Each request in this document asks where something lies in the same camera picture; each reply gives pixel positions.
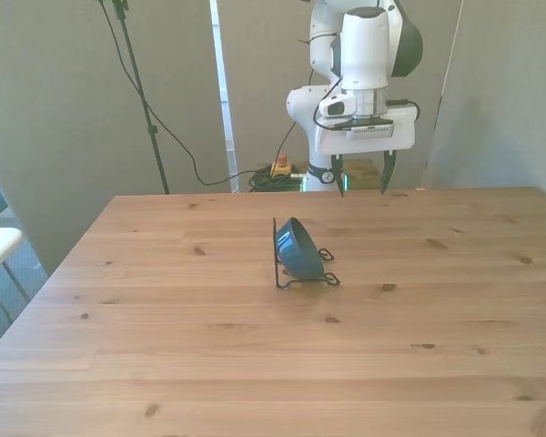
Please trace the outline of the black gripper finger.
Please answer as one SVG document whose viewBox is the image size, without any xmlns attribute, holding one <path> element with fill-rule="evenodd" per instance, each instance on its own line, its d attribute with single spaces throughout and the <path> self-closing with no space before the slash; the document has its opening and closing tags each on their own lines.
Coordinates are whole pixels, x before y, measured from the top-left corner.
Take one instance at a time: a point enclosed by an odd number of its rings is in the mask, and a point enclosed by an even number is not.
<svg viewBox="0 0 546 437">
<path fill-rule="evenodd" d="M 396 151 L 384 152 L 384 156 L 383 156 L 384 167 L 381 173 L 381 180 L 380 180 L 380 191 L 382 194 L 384 194 L 388 189 L 388 185 L 390 183 L 392 174 L 396 166 L 396 160 L 397 160 Z"/>
<path fill-rule="evenodd" d="M 331 157 L 331 172 L 334 177 L 334 181 L 338 187 L 338 191 L 343 197 L 345 192 L 345 185 L 343 180 L 343 158 L 341 155 L 333 155 Z"/>
</svg>

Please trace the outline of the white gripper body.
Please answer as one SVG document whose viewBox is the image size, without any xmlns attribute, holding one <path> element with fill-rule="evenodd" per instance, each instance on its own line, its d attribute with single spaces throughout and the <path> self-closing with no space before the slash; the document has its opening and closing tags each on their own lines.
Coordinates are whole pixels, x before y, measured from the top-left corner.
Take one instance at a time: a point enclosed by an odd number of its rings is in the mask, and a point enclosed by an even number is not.
<svg viewBox="0 0 546 437">
<path fill-rule="evenodd" d="M 315 128 L 314 151 L 320 155 L 347 155 L 407 150 L 415 144 L 415 107 L 389 107 L 385 127 L 354 127 L 332 131 Z"/>
</svg>

